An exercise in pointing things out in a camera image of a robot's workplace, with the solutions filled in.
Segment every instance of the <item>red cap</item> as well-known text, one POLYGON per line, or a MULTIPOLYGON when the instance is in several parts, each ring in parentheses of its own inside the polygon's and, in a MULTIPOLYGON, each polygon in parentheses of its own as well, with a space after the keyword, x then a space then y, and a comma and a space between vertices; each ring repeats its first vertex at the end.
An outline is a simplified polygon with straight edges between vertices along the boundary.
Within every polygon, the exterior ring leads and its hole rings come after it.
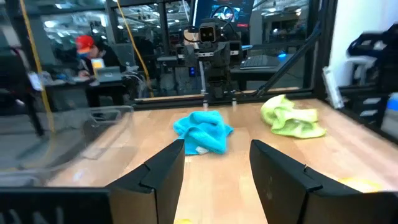
POLYGON ((94 39, 89 35, 81 35, 76 38, 77 52, 79 54, 88 53, 94 45, 94 39))

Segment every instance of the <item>wooden table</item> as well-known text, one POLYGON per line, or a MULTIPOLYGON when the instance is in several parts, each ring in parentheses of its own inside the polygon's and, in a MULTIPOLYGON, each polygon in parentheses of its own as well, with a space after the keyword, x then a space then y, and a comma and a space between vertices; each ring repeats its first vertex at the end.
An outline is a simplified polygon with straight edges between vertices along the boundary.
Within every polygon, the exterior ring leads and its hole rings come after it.
MULTIPOLYGON (((249 146, 260 139, 301 163, 334 179, 355 177, 381 184, 384 190, 398 190, 398 148, 345 115, 318 100, 295 101, 298 108, 316 108, 325 137, 295 139, 272 134, 260 117, 262 103, 210 108, 218 110, 234 128, 225 155, 208 153, 187 156, 176 220, 199 223, 266 223, 266 217, 252 179, 249 146)), ((117 179, 169 145, 177 135, 173 123, 202 108, 138 111, 133 115, 136 155, 121 173, 106 172, 117 179)), ((123 160, 107 157, 110 163, 123 160)))

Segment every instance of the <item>man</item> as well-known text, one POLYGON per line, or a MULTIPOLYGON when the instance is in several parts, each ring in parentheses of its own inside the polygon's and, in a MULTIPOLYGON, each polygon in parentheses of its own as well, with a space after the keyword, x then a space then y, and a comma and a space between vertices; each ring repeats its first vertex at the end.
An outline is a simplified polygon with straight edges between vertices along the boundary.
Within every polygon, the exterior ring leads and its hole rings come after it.
MULTIPOLYGON (((91 59, 102 58, 105 67, 120 67, 120 72, 126 71, 125 66, 120 64, 118 56, 114 53, 111 47, 104 44, 102 41, 95 41, 89 35, 81 35, 76 38, 76 45, 78 54, 81 58, 79 64, 79 77, 90 77, 94 75, 93 65, 91 59)), ((90 107, 100 106, 100 95, 111 96, 114 105, 123 105, 123 86, 97 86, 95 88, 86 89, 86 97, 90 107)))

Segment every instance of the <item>blue towel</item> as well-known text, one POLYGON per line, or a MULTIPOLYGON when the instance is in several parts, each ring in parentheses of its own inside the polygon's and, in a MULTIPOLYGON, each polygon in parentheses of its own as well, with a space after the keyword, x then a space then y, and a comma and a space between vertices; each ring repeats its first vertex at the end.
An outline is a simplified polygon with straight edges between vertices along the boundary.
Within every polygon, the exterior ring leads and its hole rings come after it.
POLYGON ((208 151, 224 154, 226 137, 233 128, 224 124, 218 111, 194 111, 173 125, 179 139, 185 140, 185 154, 197 155, 208 151))

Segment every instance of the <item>dark jacket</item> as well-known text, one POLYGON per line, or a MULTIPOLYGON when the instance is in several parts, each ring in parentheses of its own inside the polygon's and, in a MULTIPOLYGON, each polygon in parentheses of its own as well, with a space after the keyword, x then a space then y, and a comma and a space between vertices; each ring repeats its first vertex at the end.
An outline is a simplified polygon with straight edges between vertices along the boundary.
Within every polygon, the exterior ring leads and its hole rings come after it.
MULTIPOLYGON (((104 60, 105 67, 118 66, 120 68, 120 72, 126 71, 126 67, 120 64, 118 56, 114 53, 111 47, 103 45, 98 48, 100 52, 99 54, 101 55, 101 58, 104 60)), ((91 60, 88 58, 83 58, 81 60, 79 69, 87 70, 91 75, 94 75, 93 65, 91 64, 91 60)))

